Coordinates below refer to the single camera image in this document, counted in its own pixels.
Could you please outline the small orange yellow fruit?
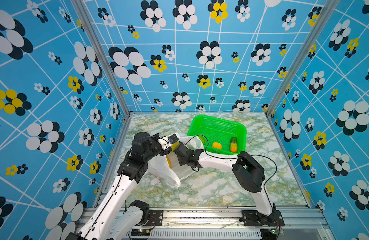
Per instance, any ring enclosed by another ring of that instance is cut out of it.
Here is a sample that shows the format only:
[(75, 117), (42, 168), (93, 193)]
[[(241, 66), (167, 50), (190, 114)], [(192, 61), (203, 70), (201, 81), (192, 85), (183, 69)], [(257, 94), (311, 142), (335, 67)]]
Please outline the small orange yellow fruit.
[(221, 143), (218, 143), (218, 142), (212, 143), (212, 147), (214, 149), (222, 150), (222, 144)]

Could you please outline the orange green papaya fruit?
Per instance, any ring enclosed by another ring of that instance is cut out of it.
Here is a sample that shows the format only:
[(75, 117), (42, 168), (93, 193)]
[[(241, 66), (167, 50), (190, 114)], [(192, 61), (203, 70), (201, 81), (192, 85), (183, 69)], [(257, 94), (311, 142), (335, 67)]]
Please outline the orange green papaya fruit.
[(236, 137), (232, 137), (230, 139), (229, 150), (230, 150), (231, 153), (237, 153), (238, 145), (237, 145), (237, 138)]

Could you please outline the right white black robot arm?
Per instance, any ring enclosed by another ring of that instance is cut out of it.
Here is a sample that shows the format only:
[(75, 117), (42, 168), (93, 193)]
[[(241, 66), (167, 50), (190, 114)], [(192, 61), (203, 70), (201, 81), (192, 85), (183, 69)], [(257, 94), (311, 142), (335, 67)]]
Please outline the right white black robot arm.
[(213, 168), (233, 173), (240, 186), (251, 193), (257, 212), (265, 216), (272, 214), (273, 203), (265, 189), (264, 168), (247, 152), (230, 156), (208, 154), (203, 149), (191, 150), (179, 143), (174, 153), (181, 166), (187, 165), (194, 170)]

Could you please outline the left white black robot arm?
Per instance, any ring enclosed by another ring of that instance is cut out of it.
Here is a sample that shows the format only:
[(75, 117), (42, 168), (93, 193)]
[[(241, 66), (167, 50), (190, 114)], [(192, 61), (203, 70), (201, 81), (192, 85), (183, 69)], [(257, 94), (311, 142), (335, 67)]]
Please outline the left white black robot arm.
[(148, 161), (165, 156), (176, 143), (176, 135), (160, 137), (140, 132), (134, 135), (132, 146), (120, 164), (112, 186), (95, 213), (77, 234), (69, 233), (67, 240), (104, 240), (129, 194), (148, 170)]

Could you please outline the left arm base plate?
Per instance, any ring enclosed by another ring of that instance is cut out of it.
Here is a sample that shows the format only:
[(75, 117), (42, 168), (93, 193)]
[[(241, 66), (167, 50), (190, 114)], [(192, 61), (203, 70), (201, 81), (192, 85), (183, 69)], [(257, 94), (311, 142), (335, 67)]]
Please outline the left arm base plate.
[(146, 217), (143, 214), (141, 222), (137, 224), (137, 226), (148, 226), (148, 227), (156, 227), (162, 226), (163, 224), (164, 211), (163, 210), (149, 210), (149, 214)]

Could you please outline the yellow mango fruit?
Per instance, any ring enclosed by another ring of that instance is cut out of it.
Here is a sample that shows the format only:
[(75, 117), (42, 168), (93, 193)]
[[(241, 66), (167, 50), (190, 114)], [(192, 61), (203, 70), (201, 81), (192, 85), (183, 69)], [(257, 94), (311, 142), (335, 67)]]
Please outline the yellow mango fruit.
[(174, 144), (171, 145), (171, 148), (172, 150), (174, 150), (178, 145), (179, 145), (180, 142), (176, 142)]

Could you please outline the green round fruit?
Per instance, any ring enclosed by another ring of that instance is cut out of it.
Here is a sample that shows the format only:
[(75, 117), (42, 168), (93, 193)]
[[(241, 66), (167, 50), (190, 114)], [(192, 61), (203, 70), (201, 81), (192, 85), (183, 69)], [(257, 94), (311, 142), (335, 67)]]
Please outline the green round fruit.
[(201, 140), (203, 145), (207, 143), (207, 140), (203, 136), (199, 136), (199, 139)]

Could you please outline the white plastic bag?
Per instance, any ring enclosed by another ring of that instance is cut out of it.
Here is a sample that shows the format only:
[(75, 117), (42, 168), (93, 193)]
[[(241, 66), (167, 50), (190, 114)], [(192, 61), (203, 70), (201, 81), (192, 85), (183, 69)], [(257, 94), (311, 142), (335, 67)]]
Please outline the white plastic bag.
[[(199, 137), (192, 138), (192, 136), (186, 136), (180, 130), (177, 130), (175, 134), (177, 134), (179, 138), (178, 142), (183, 143), (187, 148), (191, 150), (203, 148), (203, 144)], [(171, 168), (169, 168), (167, 158), (171, 161)], [(151, 159), (148, 162), (148, 171), (162, 180), (166, 186), (173, 189), (179, 188), (181, 186), (181, 181), (194, 173), (191, 167), (187, 165), (180, 166), (178, 158), (172, 149), (168, 155), (161, 156), (158, 154)]]

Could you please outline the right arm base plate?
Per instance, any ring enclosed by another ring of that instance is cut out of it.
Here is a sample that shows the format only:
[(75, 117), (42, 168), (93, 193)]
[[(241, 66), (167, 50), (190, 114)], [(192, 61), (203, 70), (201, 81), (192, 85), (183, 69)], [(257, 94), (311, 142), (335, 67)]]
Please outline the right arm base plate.
[(284, 220), (279, 210), (273, 209), (269, 216), (254, 210), (241, 211), (245, 227), (284, 227)]

